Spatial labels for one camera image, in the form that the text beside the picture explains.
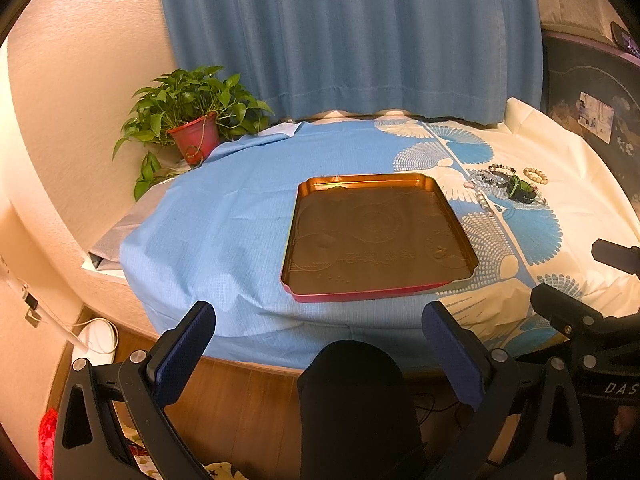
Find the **black green watch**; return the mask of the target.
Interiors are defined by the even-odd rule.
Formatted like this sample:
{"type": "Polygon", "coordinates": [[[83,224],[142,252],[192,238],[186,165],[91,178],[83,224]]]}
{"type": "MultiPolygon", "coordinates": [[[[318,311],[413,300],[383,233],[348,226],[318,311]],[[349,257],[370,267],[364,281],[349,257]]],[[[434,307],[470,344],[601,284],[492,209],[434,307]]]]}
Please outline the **black green watch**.
{"type": "Polygon", "coordinates": [[[535,185],[512,174],[506,181],[506,196],[517,203],[531,204],[537,199],[538,190],[535,185]]]}

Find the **red floral cloth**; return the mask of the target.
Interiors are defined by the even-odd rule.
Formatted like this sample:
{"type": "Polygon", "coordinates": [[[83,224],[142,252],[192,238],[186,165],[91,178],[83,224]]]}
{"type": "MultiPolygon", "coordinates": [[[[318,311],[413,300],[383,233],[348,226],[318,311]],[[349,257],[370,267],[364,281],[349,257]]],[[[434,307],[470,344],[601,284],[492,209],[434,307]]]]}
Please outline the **red floral cloth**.
{"type": "Polygon", "coordinates": [[[40,480],[52,480],[54,476],[53,462],[57,424],[58,411],[55,408],[49,408],[42,416],[38,428],[38,464],[40,480]]]}

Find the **white round device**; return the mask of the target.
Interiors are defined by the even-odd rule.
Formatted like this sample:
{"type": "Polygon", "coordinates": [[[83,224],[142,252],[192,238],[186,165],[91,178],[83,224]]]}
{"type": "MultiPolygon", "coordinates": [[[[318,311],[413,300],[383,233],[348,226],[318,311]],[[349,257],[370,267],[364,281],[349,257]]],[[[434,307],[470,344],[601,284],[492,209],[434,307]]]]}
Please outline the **white round device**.
{"type": "Polygon", "coordinates": [[[117,327],[105,318],[93,318],[81,325],[77,335],[84,344],[82,348],[75,346],[72,361],[85,359],[93,366],[112,364],[118,345],[117,327]]]}

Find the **person's black-clad knee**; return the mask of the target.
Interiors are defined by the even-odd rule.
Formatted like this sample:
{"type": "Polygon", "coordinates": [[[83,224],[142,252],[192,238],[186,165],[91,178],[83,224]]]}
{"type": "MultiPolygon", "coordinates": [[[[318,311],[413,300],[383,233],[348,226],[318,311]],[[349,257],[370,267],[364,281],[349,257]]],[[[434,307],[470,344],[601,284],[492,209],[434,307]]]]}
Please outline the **person's black-clad knee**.
{"type": "Polygon", "coordinates": [[[303,479],[423,479],[416,409],[396,362],[361,341],[324,347],[297,381],[303,479]]]}

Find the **orange metal tray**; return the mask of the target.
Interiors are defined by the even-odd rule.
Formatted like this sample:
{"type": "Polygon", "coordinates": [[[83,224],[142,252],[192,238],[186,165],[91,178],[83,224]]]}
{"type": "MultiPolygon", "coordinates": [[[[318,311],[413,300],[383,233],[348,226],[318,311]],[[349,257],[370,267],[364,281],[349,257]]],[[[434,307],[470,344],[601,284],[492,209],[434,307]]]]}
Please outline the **orange metal tray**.
{"type": "Polygon", "coordinates": [[[298,302],[373,300],[465,284],[479,265],[435,179],[352,174],[298,186],[280,281],[298,302]]]}

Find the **blue patterned bed cover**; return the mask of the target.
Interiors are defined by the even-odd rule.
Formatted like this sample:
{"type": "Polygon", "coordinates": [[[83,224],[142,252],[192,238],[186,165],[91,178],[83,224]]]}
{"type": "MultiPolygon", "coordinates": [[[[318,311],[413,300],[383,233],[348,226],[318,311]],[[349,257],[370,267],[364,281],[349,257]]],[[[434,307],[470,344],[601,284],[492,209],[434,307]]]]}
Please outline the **blue patterned bed cover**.
{"type": "Polygon", "coordinates": [[[200,300],[214,307],[214,358],[303,368],[329,342],[355,339],[409,369],[430,362],[421,313],[433,300],[516,355],[558,339],[530,305],[539,284],[606,316],[636,313],[638,278],[594,260],[596,240],[638,243],[625,193],[584,140],[510,100],[492,129],[356,120],[223,145],[175,180],[122,242],[120,262],[159,332],[200,300]],[[281,281],[290,243],[303,249],[293,273],[318,272],[332,285],[347,284],[350,271],[391,274],[403,264],[461,268],[450,231],[424,203],[409,212],[334,191],[325,207],[294,209],[299,185],[314,177],[406,172],[434,179],[450,203],[477,255],[471,278],[407,297],[296,301],[281,281]]]}

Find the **blue curtain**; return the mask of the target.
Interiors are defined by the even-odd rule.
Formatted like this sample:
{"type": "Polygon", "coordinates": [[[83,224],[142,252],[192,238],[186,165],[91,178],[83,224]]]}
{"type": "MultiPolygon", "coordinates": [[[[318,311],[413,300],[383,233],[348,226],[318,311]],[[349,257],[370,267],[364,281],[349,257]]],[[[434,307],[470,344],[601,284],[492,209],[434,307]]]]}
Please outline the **blue curtain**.
{"type": "Polygon", "coordinates": [[[500,122],[538,106],[537,0],[162,0],[177,63],[220,65],[279,118],[325,110],[500,122]]]}

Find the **red flower pot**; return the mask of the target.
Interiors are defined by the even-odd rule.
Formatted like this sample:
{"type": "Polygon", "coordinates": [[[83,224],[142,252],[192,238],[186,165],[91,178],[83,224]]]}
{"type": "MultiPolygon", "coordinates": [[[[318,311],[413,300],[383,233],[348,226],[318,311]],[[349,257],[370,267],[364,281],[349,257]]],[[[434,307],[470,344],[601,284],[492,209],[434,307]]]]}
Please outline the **red flower pot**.
{"type": "Polygon", "coordinates": [[[190,167],[200,166],[220,144],[215,112],[169,129],[168,134],[190,167]]]}

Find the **green potted plant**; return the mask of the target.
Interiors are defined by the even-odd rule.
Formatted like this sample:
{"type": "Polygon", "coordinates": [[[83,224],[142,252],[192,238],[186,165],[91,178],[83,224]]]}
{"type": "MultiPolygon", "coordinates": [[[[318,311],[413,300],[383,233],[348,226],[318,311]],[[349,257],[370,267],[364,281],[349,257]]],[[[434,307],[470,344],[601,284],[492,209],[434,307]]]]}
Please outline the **green potted plant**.
{"type": "MultiPolygon", "coordinates": [[[[219,78],[221,70],[218,65],[194,70],[177,68],[154,78],[150,86],[139,88],[134,92],[134,105],[120,128],[112,155],[116,156],[125,144],[132,142],[148,148],[178,150],[168,130],[210,112],[216,113],[220,144],[265,130],[273,115],[269,104],[253,96],[239,74],[219,78]]],[[[189,169],[199,167],[190,167],[178,152],[189,169]]]]}

